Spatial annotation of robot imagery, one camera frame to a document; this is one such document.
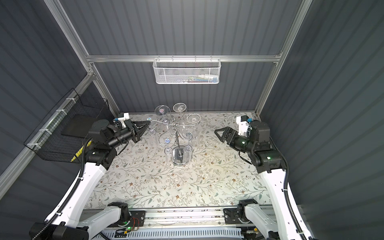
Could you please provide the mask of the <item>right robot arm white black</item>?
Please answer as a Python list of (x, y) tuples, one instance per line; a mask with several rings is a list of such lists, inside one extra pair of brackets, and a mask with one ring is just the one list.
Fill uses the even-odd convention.
[(216, 129), (220, 142), (236, 152), (246, 153), (244, 161), (257, 170), (270, 195), (276, 218), (272, 220), (256, 200), (240, 200), (237, 215), (241, 222), (251, 222), (266, 240), (312, 240), (289, 186), (289, 164), (278, 150), (267, 123), (240, 120), (239, 129)]

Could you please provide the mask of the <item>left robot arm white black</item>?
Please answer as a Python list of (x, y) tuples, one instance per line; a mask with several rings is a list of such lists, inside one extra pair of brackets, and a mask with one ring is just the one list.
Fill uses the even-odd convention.
[(125, 203), (112, 202), (101, 212), (81, 221), (82, 211), (97, 183), (118, 155), (117, 147), (129, 141), (137, 143), (150, 126), (150, 121), (120, 119), (122, 128), (99, 120), (91, 126), (81, 153), (78, 175), (55, 209), (42, 223), (29, 231), (32, 240), (91, 240), (112, 224), (129, 225), (131, 214)]

